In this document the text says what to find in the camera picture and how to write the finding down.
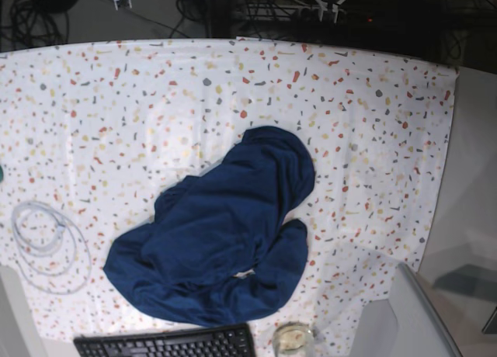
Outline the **clear glass jar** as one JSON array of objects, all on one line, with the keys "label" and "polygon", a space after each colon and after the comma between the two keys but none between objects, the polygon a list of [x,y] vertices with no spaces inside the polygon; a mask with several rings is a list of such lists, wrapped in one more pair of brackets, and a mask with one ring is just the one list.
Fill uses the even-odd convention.
[{"label": "clear glass jar", "polygon": [[276,357],[315,357],[315,338],[307,324],[290,322],[273,333]]}]

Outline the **grey monitor edge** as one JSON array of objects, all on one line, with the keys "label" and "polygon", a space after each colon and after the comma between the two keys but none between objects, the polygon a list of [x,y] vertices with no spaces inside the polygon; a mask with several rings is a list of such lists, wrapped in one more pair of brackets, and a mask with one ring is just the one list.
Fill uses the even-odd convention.
[{"label": "grey monitor edge", "polygon": [[460,356],[439,314],[406,264],[396,268],[388,302],[397,319],[393,356]]}]

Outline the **black computer keyboard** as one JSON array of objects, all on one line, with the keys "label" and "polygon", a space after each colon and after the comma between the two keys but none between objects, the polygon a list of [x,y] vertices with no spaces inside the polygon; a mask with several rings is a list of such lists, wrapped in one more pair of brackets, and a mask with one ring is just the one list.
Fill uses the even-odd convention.
[{"label": "black computer keyboard", "polygon": [[162,333],[78,337],[80,356],[255,356],[247,324]]}]

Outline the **dark blue t-shirt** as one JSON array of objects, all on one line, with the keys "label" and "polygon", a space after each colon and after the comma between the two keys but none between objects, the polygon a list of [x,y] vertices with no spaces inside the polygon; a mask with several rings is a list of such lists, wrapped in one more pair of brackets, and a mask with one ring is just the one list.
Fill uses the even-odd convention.
[{"label": "dark blue t-shirt", "polygon": [[218,165],[162,192],[153,220],[112,243],[103,271],[151,317],[204,327],[268,317],[304,273],[308,231],[287,214],[314,186],[296,135],[246,130]]}]

